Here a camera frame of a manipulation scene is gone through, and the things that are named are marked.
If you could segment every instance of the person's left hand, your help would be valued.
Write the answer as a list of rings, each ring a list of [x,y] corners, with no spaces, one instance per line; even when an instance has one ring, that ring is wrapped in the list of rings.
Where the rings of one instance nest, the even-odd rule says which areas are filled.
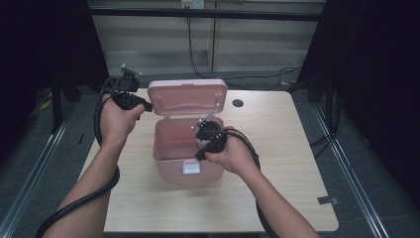
[[[136,125],[136,120],[146,109],[143,104],[139,104],[132,110],[123,110],[112,98],[108,99],[110,96],[102,96],[102,101],[105,102],[100,122],[102,145],[124,145]]]

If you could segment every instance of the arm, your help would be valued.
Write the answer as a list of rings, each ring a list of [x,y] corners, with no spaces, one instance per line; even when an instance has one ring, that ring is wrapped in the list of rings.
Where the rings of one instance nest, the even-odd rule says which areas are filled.
[[[58,209],[103,187],[112,179],[128,135],[143,112],[145,108],[142,104],[133,110],[124,111],[112,99],[105,103],[100,124],[102,146]],[[102,237],[110,193],[109,191],[64,216],[44,237]]]
[[[238,175],[250,188],[269,226],[279,237],[318,237],[309,222],[272,186],[260,172],[245,144],[228,137],[220,154],[206,153],[208,161]]]

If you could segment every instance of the forearm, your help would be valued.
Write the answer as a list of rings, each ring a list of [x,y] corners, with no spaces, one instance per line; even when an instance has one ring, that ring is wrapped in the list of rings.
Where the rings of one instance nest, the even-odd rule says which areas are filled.
[[[103,145],[58,209],[106,185],[114,176],[123,147],[124,144]],[[102,237],[109,197],[110,191],[70,212],[45,237]]]
[[[279,237],[318,237],[309,222],[257,168],[240,177],[252,191],[269,226]]]

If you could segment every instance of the gray floor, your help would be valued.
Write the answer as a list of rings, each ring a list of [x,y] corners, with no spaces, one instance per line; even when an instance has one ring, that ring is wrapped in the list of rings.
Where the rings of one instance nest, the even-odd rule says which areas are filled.
[[[216,75],[222,78],[242,75],[271,75],[276,72],[225,72]],[[290,82],[296,73],[283,77],[284,82]],[[194,73],[162,74],[144,76],[141,87],[147,87],[152,80],[197,78]],[[264,90],[276,85],[278,77],[232,79],[230,82],[245,88]],[[283,90],[289,85],[277,87]],[[229,84],[230,89],[240,89]],[[53,213],[56,205],[64,198],[67,191],[77,180],[78,174],[93,143],[92,118],[96,95],[90,90],[80,87],[82,98],[71,117],[52,160],[45,170],[41,182],[35,190],[28,207],[23,213],[13,237],[32,237],[38,226]],[[39,104],[46,97],[45,91],[39,94]],[[309,103],[306,91],[300,90],[292,95],[305,133],[309,142],[318,140],[322,135],[320,124],[315,116],[313,105]],[[64,111],[69,108],[68,102],[63,102]],[[41,154],[45,143],[50,137],[52,128],[52,108],[44,111],[34,110],[25,125],[22,141],[8,161],[0,169],[0,218],[9,210],[20,188],[25,183],[29,173]],[[420,237],[420,213],[413,205],[404,190],[384,169],[377,154],[364,143],[364,136],[357,125],[343,111],[338,132],[345,153],[353,169],[359,177],[367,195],[383,221],[389,237]],[[313,148],[314,155],[322,146]],[[365,216],[355,199],[344,174],[337,163],[331,149],[327,149],[317,159],[321,176],[332,197],[339,204],[334,206],[340,227],[331,233],[320,233],[321,237],[374,237]],[[105,234],[105,237],[203,237],[197,234]],[[208,237],[264,237],[263,234],[212,234]]]

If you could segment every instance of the round hole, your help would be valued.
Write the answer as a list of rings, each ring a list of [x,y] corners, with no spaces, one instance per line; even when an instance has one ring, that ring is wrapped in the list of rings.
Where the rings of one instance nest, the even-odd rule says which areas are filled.
[[[235,99],[235,100],[232,102],[232,104],[234,104],[234,106],[236,106],[236,107],[242,107],[242,106],[244,106],[244,101],[243,101],[243,100],[241,100],[241,99]]]

